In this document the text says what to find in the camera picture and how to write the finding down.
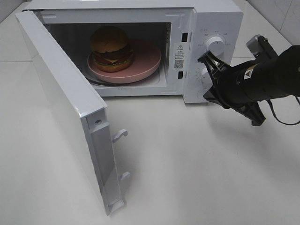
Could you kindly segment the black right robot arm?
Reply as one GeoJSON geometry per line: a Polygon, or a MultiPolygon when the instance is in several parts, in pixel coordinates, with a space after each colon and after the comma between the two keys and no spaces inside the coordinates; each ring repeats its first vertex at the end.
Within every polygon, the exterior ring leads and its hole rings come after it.
{"type": "Polygon", "coordinates": [[[293,45],[280,55],[259,54],[255,60],[234,67],[218,59],[211,51],[204,53],[203,63],[212,80],[204,98],[224,109],[233,109],[251,120],[253,126],[265,121],[259,102],[287,96],[300,96],[300,47],[293,45]]]}

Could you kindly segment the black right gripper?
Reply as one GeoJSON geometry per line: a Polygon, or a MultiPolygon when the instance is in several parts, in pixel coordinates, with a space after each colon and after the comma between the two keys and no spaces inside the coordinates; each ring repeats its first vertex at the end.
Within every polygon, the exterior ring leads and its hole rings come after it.
{"type": "Polygon", "coordinates": [[[265,99],[263,63],[247,61],[231,67],[207,51],[198,62],[203,63],[210,75],[212,86],[203,97],[224,109],[233,109],[251,120],[252,126],[260,126],[266,120],[258,101],[265,99]]]}

